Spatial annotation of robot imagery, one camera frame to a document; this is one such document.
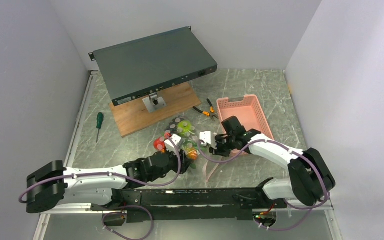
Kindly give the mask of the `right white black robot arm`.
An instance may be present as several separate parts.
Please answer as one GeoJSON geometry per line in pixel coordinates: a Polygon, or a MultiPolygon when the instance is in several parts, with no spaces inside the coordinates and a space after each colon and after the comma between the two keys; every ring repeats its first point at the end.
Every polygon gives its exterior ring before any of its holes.
{"type": "Polygon", "coordinates": [[[269,160],[288,172],[287,178],[270,177],[255,188],[253,200],[260,207],[267,208],[277,200],[295,199],[307,210],[329,199],[336,181],[318,150],[286,146],[259,130],[247,130],[235,116],[221,124],[224,134],[213,134],[210,131],[199,134],[200,144],[208,146],[210,154],[227,157],[232,161],[239,154],[247,153],[269,160]],[[234,150],[238,153],[231,156],[234,150]]]}

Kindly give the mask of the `orange fake fruit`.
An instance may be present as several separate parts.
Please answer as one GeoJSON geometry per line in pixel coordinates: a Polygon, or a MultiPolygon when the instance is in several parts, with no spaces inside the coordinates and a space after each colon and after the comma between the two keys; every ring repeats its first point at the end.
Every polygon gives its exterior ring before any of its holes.
{"type": "Polygon", "coordinates": [[[190,151],[186,154],[186,156],[187,156],[189,159],[193,160],[193,161],[197,160],[198,157],[199,157],[199,155],[200,155],[200,153],[199,153],[199,151],[197,151],[196,149],[192,149],[192,150],[190,150],[190,151]]]}

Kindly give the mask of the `clear zip top bag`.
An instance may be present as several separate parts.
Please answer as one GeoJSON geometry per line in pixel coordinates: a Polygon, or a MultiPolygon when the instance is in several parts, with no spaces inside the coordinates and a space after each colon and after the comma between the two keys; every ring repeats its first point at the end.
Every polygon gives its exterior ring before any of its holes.
{"type": "Polygon", "coordinates": [[[176,134],[181,137],[182,143],[180,149],[184,150],[188,157],[192,158],[192,174],[202,178],[202,185],[207,185],[210,177],[217,170],[217,163],[210,163],[203,157],[200,157],[198,151],[198,139],[201,132],[212,132],[217,134],[220,131],[220,122],[218,119],[212,121],[209,117],[193,115],[188,118],[183,115],[176,115],[165,121],[165,125],[156,128],[157,136],[151,142],[156,151],[164,152],[164,136],[167,134],[176,134]]]}

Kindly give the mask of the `green fake apple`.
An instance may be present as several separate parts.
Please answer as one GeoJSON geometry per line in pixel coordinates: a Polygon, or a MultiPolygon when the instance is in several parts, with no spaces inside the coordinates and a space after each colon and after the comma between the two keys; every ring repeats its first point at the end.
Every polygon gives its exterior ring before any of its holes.
{"type": "Polygon", "coordinates": [[[190,137],[193,133],[192,124],[188,120],[182,120],[177,125],[177,134],[181,137],[190,137]]]}

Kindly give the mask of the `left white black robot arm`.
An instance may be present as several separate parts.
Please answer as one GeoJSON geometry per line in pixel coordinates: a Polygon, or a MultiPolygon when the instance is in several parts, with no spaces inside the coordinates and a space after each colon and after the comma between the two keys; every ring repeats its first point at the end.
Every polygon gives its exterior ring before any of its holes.
{"type": "Polygon", "coordinates": [[[95,204],[119,209],[124,203],[120,190],[143,186],[160,187],[156,180],[169,172],[184,174],[193,164],[184,150],[156,152],[146,158],[108,168],[65,167],[52,161],[26,178],[27,189],[19,197],[28,214],[43,213],[65,204],[95,204]]]}

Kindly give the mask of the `green fake bean pod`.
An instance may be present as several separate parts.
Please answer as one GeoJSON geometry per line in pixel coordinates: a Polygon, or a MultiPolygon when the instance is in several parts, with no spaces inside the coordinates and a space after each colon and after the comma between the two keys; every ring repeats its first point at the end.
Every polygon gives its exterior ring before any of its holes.
{"type": "Polygon", "coordinates": [[[183,143],[181,144],[182,150],[184,150],[186,153],[188,153],[190,150],[197,150],[198,147],[203,147],[200,145],[200,140],[198,137],[192,137],[192,138],[185,138],[183,140],[183,143]]]}

